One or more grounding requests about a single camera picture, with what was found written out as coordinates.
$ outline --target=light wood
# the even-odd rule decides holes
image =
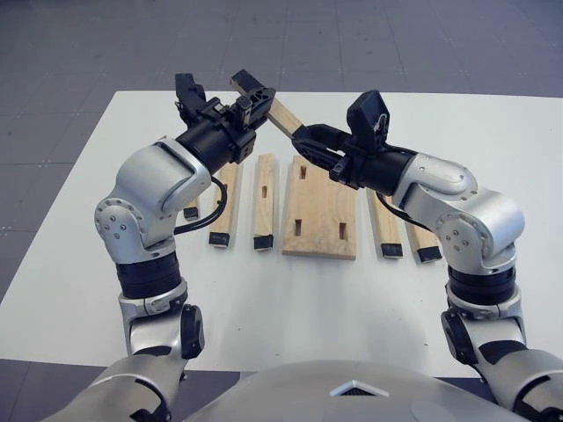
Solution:
[[[254,236],[271,236],[274,234],[274,154],[258,156],[256,173]]]
[[[436,239],[434,233],[413,224],[409,224],[409,226],[411,226],[411,230],[413,231],[414,249],[416,249],[416,251],[438,246],[438,239]]]
[[[225,185],[227,188],[227,205],[221,216],[211,223],[209,226],[210,233],[222,233],[230,235],[231,228],[232,228],[232,220],[233,220],[233,210],[235,208],[235,203],[237,202],[238,198],[236,197],[236,185],[237,185],[237,172],[238,172],[238,165],[236,164],[226,164],[219,172],[219,180],[221,183]],[[215,194],[215,202],[216,203],[221,199],[221,191],[219,188],[216,189]],[[225,247],[225,245],[214,245],[218,247]]]
[[[374,219],[372,229],[378,244],[397,244],[401,245],[401,236],[398,232],[397,217],[393,215],[378,199],[375,191],[366,189],[368,203],[373,211]],[[389,258],[401,258],[400,256],[389,256]]]
[[[303,125],[303,123],[277,98],[274,98],[270,106],[270,111],[266,116],[288,138],[293,137],[292,135]]]
[[[282,252],[355,259],[355,190],[328,178],[328,172],[294,156]]]

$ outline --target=black end cap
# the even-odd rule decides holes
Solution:
[[[200,218],[200,210],[197,207],[184,208],[184,218],[189,222]]]
[[[442,254],[440,253],[440,248],[437,246],[430,246],[429,248],[418,249],[420,262],[425,264],[427,262],[437,261],[442,259]]]
[[[219,248],[226,248],[229,246],[230,234],[229,233],[216,233],[209,232],[209,244]]]
[[[381,252],[386,258],[403,258],[403,245],[381,244]]]
[[[274,235],[255,236],[254,237],[254,250],[265,251],[274,247]]]

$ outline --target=wooden stick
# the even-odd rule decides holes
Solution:
[[[254,250],[267,251],[274,246],[274,154],[258,156],[256,172]]]
[[[187,221],[193,221],[200,218],[200,197],[195,197],[189,204],[184,207],[184,218]]]
[[[368,204],[373,212],[372,229],[379,242],[381,252],[386,258],[403,258],[403,245],[398,233],[397,217],[393,215],[378,199],[375,191],[366,189]]]
[[[221,216],[209,226],[209,244],[215,247],[226,248],[229,246],[232,215],[237,198],[235,197],[237,184],[236,164],[226,164],[219,173],[219,180],[227,189],[227,205]],[[216,190],[216,203],[221,199],[221,191]]]
[[[407,225],[410,226],[414,240],[414,249],[418,253],[422,264],[442,259],[442,254],[438,247],[438,239],[436,239],[434,233],[413,224],[407,223]]]

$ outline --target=black cable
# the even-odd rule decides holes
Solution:
[[[217,208],[215,208],[211,214],[201,220],[198,220],[197,222],[178,226],[174,229],[174,235],[181,235],[182,233],[187,233],[188,231],[203,229],[221,216],[225,210],[225,206],[227,205],[227,188],[213,176],[211,176],[211,181],[215,183],[219,187],[219,191],[221,191],[221,199],[217,202]]]
[[[393,215],[396,215],[398,218],[400,218],[401,220],[405,220],[406,222],[410,222],[411,224],[415,225],[415,226],[419,226],[421,229],[424,230],[428,230],[430,232],[432,232],[432,230],[430,230],[428,227],[426,227],[424,224],[420,224],[419,222],[416,222],[415,220],[413,220],[409,214],[407,214],[404,211],[399,211],[398,209],[396,209],[395,207],[392,207],[391,205],[389,205],[387,203],[387,201],[385,200],[384,196],[379,193],[376,192],[376,196],[379,199],[379,201],[383,204],[384,207],[386,207],[390,213],[392,213]]]

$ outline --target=silver robot arm segment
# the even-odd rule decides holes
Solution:
[[[425,154],[411,160],[392,203],[442,243],[450,267],[442,325],[452,355],[482,375],[503,407],[531,420],[561,417],[563,360],[526,347],[515,283],[522,211],[465,167]]]

